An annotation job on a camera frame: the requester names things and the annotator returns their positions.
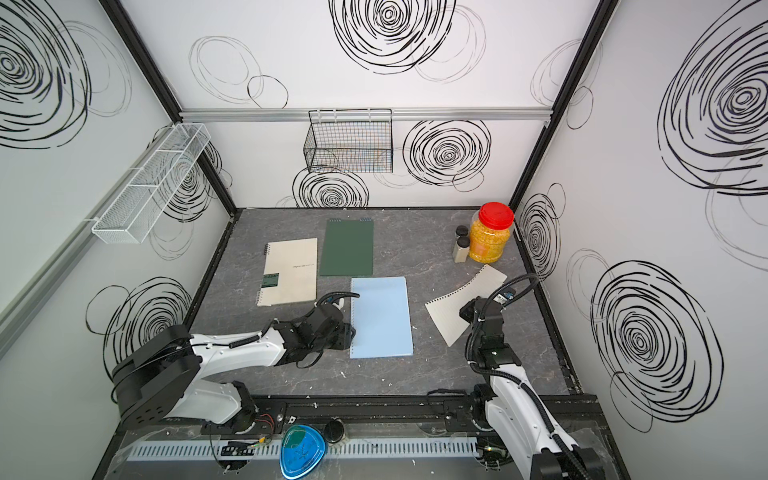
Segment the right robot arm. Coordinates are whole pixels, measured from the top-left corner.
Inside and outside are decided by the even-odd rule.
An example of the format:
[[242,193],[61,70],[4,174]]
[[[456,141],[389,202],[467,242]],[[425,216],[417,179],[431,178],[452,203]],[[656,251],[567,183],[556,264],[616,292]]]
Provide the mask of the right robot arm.
[[477,297],[459,315],[470,326],[465,359],[481,375],[481,420],[503,441],[525,479],[604,479],[600,456],[578,444],[550,413],[505,341],[503,305]]

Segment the light blue spiral notebook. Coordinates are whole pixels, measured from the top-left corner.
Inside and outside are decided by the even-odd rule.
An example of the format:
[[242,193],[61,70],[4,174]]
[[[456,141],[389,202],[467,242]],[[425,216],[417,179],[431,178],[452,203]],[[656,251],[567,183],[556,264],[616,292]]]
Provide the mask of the light blue spiral notebook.
[[408,291],[404,277],[353,278],[351,359],[412,356]]

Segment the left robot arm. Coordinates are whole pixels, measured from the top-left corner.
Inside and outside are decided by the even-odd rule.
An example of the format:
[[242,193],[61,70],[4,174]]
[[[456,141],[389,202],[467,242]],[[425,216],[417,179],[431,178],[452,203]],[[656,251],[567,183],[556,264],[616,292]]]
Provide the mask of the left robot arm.
[[271,321],[248,333],[192,334],[174,325],[121,361],[113,370],[120,424],[200,424],[207,433],[244,434],[261,417],[244,383],[217,383],[212,376],[248,367],[319,360],[327,350],[346,351],[356,331],[339,306],[341,295],[324,297],[308,313]]

